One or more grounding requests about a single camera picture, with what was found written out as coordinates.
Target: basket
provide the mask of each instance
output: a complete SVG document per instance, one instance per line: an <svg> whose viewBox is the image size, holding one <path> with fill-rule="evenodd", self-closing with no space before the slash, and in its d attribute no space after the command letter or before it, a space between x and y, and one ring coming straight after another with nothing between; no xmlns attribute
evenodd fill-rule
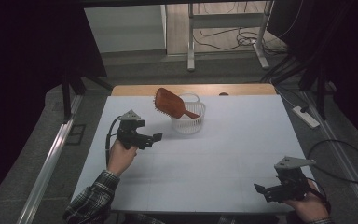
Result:
<svg viewBox="0 0 358 224"><path fill-rule="evenodd" d="M172 127L179 133L192 134L198 132L202 127L205 114L205 104L200 102L200 98L196 93L184 92L179 96L192 95L197 97L195 102L185 102L186 110L200 115L196 119L176 119L171 117Z"/></svg>

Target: white power strip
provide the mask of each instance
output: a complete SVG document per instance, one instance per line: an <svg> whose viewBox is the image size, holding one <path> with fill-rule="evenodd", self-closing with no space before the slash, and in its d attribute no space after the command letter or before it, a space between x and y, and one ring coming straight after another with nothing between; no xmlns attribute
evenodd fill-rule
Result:
<svg viewBox="0 0 358 224"><path fill-rule="evenodd" d="M301 107L300 106L296 106L295 108L293 108L293 112L295 112L295 114L297 114L312 129L314 129L314 128L316 128L316 127L318 127L320 125L320 123L318 121L316 121L316 119L311 117L309 113L301 112Z"/></svg>

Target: wooden hairbrush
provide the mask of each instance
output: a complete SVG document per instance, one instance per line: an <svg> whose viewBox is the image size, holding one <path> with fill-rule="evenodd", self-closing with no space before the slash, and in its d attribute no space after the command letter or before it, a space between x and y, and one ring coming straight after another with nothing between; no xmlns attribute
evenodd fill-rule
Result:
<svg viewBox="0 0 358 224"><path fill-rule="evenodd" d="M155 107L157 110L176 119L181 118L184 114L188 115L191 119L196 119L200 116L186 110L185 102L183 102L182 98L164 88L157 90Z"/></svg>

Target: hand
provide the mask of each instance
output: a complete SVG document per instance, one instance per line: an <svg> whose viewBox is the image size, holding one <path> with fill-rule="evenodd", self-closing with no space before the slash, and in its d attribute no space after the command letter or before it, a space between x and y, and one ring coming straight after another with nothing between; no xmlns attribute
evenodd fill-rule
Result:
<svg viewBox="0 0 358 224"><path fill-rule="evenodd" d="M316 189L312 181L308 180L308 183L311 188ZM307 193L302 201L288 200L284 201L284 203L292 206L298 216L306 223L329 217L327 209L321 199L310 192Z"/></svg>
<svg viewBox="0 0 358 224"><path fill-rule="evenodd" d="M116 140L110 148L107 170L116 176L121 176L121 174L131 165L133 158L136 156L137 149L138 147L126 149L120 141Z"/></svg>

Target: plaid shirt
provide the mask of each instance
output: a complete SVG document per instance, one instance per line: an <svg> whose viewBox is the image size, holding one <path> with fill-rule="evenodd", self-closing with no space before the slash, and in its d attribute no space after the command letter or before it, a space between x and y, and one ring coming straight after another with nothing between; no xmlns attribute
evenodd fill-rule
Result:
<svg viewBox="0 0 358 224"><path fill-rule="evenodd" d="M84 189L68 205L63 219L69 224L103 223L110 216L110 204L115 197L120 178L108 171L102 171L91 187ZM155 218L143 214L131 215L133 224L164 224ZM235 216L221 216L217 224L240 224ZM309 224L334 224L328 218Z"/></svg>

